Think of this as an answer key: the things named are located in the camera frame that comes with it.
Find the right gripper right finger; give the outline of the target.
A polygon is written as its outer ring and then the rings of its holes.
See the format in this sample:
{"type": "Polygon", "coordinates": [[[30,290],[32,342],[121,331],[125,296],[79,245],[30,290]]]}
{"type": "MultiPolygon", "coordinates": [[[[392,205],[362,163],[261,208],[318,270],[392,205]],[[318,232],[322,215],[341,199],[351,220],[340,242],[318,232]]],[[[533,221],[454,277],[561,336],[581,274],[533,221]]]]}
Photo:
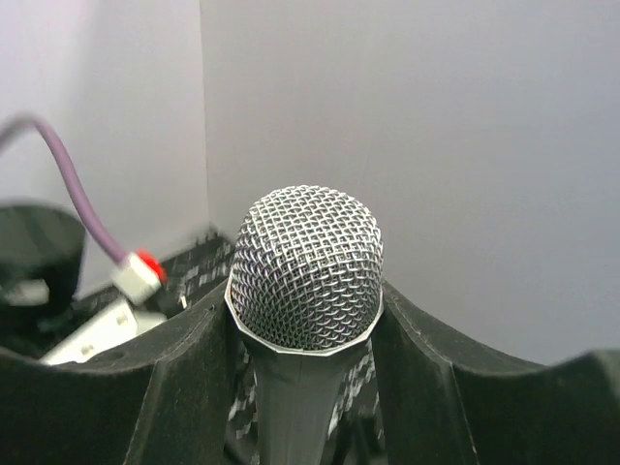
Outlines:
{"type": "Polygon", "coordinates": [[[392,464],[615,464],[619,354],[541,365],[492,349],[392,285],[375,330],[392,464]]]}

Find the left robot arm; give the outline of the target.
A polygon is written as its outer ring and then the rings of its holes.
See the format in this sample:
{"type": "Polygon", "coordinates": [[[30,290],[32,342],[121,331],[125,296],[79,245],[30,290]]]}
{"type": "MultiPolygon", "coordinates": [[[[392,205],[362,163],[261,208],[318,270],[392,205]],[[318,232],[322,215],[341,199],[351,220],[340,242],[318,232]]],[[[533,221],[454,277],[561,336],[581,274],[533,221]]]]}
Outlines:
{"type": "Polygon", "coordinates": [[[39,358],[54,345],[78,289],[86,231],[74,214],[1,205],[1,346],[39,358]]]}

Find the silver glitter microphone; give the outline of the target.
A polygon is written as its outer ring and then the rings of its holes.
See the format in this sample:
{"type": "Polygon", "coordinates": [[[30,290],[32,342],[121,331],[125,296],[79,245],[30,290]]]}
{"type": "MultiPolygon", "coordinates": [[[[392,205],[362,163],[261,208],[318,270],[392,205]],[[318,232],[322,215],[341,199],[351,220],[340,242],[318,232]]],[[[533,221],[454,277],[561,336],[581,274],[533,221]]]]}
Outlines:
{"type": "Polygon", "coordinates": [[[346,373],[383,311],[376,218],[338,190],[276,189],[244,217],[225,301],[256,380],[259,459],[317,464],[346,373]]]}

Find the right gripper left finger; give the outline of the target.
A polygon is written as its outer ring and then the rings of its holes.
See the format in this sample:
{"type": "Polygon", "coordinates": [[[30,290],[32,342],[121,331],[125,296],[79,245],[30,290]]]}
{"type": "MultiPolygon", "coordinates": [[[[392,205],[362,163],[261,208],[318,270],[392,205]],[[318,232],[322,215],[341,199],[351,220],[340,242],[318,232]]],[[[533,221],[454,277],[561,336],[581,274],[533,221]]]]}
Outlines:
{"type": "Polygon", "coordinates": [[[223,292],[85,363],[3,350],[2,463],[221,463],[231,404],[223,292]]]}

